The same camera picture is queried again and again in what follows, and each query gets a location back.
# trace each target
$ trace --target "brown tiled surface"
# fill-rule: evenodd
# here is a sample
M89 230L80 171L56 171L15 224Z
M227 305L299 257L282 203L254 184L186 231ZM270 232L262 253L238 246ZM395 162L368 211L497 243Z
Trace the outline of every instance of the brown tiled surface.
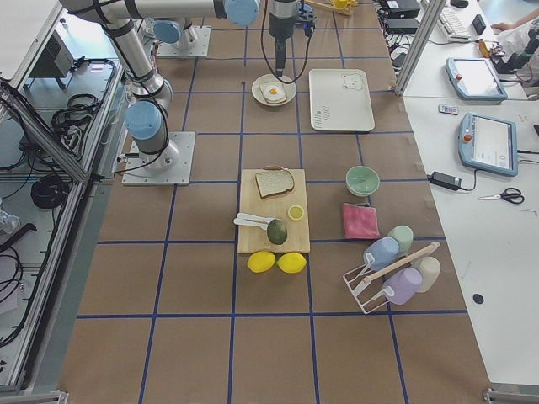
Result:
M279 108L250 93L268 73L261 18L248 30L198 19L214 28L208 59L159 61L176 92L170 129L197 132L191 184L114 182L61 379L72 402L483 402L486 373L403 100L388 91L395 77L374 7L353 10L352 17L316 10L299 93ZM297 31L287 75L301 68L306 42ZM264 43L271 54L269 35ZM371 133L312 129L313 68L366 72ZM276 265L253 274L248 256L236 254L239 170L270 164L306 171L312 243L299 274ZM345 187L357 164L382 179L370 198ZM344 202L376 207L382 235L412 227L419 237L412 251L440 241L434 256L442 270L429 292L360 312L342 275L362 263L371 242L344 238Z

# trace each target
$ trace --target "white keyboard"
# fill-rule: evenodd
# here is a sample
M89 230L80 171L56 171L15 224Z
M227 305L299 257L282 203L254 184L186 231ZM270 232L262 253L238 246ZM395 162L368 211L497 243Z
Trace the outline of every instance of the white keyboard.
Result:
M438 26L449 42L468 42L472 36L464 28L452 8L443 7Z

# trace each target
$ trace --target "hand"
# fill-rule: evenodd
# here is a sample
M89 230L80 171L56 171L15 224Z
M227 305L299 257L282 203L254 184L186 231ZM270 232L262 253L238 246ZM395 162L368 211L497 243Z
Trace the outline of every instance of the hand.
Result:
M490 28L498 29L499 31L507 31L508 29L513 29L514 26L512 23L497 23L497 24L492 24Z

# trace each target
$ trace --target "red napkin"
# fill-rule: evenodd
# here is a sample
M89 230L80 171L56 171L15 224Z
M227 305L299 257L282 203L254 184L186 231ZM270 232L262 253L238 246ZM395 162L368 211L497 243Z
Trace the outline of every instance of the red napkin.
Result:
M346 238L380 238L376 208L343 204L343 221Z

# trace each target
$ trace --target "black mouse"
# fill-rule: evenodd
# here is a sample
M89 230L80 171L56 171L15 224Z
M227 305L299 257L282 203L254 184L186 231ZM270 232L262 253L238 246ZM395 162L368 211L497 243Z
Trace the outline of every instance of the black mouse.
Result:
M468 0L451 0L449 3L457 8L468 7Z

